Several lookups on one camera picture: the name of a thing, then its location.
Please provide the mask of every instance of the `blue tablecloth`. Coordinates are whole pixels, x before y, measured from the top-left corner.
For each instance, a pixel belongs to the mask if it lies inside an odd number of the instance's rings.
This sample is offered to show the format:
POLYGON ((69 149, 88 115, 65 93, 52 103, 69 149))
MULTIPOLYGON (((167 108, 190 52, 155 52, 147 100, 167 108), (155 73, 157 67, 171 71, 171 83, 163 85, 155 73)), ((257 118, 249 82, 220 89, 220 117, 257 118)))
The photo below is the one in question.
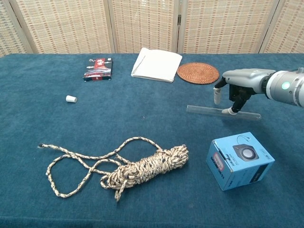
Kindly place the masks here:
MULTIPOLYGON (((213 86, 175 77, 173 83, 130 76, 137 54, 13 54, 0 58, 0 227, 302 227, 304 223, 304 110, 254 95, 242 111, 260 121, 187 113, 187 105, 213 103, 213 86), (110 81, 84 82, 90 58, 112 57, 110 81), (67 103, 65 97, 78 98, 67 103), (205 159, 213 139, 251 132, 275 158, 263 180, 223 192, 205 159), (101 156, 124 140, 143 136, 164 149, 185 144, 189 160, 178 170, 125 189, 101 188, 94 173, 80 192, 57 197, 45 175, 62 152, 39 143, 101 156)), ((220 74, 240 68, 304 67, 304 54, 184 54, 181 64, 203 62, 220 74)), ((147 142, 127 144, 120 155, 138 161, 155 153, 147 142)), ((113 171, 114 165, 101 164, 113 171)), ((86 175, 63 159, 52 174, 60 192, 86 175)))

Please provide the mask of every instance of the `green indicator light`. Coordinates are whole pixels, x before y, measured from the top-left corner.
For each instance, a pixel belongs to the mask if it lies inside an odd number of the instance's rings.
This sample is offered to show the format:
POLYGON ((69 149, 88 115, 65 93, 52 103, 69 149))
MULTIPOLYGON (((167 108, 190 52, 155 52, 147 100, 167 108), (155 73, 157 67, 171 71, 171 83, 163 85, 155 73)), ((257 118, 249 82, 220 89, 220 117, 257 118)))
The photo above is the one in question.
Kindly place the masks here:
POLYGON ((282 89, 288 89, 289 86, 290 86, 290 83, 289 83, 289 82, 284 82, 284 83, 282 84, 282 89))

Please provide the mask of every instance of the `rope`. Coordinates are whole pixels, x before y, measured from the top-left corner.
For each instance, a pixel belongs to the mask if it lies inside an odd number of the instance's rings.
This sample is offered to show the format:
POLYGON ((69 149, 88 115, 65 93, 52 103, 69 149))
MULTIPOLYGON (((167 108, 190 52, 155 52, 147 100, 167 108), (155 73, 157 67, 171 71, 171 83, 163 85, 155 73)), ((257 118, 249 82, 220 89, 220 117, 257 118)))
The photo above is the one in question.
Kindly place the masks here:
POLYGON ((51 188, 58 197, 67 198, 74 194, 76 194, 85 184, 85 182, 90 178, 91 174, 93 172, 102 174, 102 178, 100 179, 100 184, 104 189, 114 189, 115 192, 115 199, 118 202, 122 192, 125 188, 130 188, 134 186, 135 184, 141 184, 143 182, 146 182, 156 175, 162 173, 166 173, 172 169, 181 168, 188 160, 188 150, 185 145, 182 146, 175 146, 171 148, 170 150, 163 150, 159 145, 157 145, 155 142, 153 142, 150 139, 143 138, 143 137, 133 137, 129 138, 126 141, 123 142, 117 149, 114 151, 99 157, 94 156, 86 156, 82 155, 80 153, 74 153, 71 151, 68 151, 65 148, 51 145, 51 144, 40 144, 39 148, 52 148, 54 150, 59 150, 64 152, 65 154, 54 159, 47 168, 47 178, 49 182, 51 183, 51 188), (153 146, 157 148, 157 151, 154 155, 142 158, 141 160, 137 162, 131 162, 121 156, 118 155, 118 152, 130 141, 133 140, 143 140, 146 142, 149 142, 153 146), (122 165, 119 161, 109 159, 109 157, 116 154, 116 158, 125 163, 125 165, 122 165), (78 187, 71 191, 68 194, 60 193, 53 181, 52 175, 51 175, 51 169, 52 167, 61 159, 64 158, 72 158, 78 160, 85 168, 87 168, 89 171, 87 175, 82 179, 82 181, 79 183, 78 187), (93 166, 87 165, 83 159, 89 159, 89 160, 98 160, 93 166), (103 162, 111 162, 116 165, 118 165, 118 168, 113 172, 105 172, 98 170, 97 167, 99 164, 103 162))

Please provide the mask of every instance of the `round woven coaster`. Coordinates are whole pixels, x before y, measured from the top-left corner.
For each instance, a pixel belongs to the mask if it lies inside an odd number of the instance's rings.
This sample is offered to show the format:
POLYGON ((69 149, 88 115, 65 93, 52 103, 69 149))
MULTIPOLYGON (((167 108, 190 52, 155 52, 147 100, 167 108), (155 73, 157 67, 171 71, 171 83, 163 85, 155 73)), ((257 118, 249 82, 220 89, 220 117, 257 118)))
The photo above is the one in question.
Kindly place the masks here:
POLYGON ((178 76, 186 82, 210 84, 219 78, 218 70, 206 63, 186 63, 177 69, 178 76))

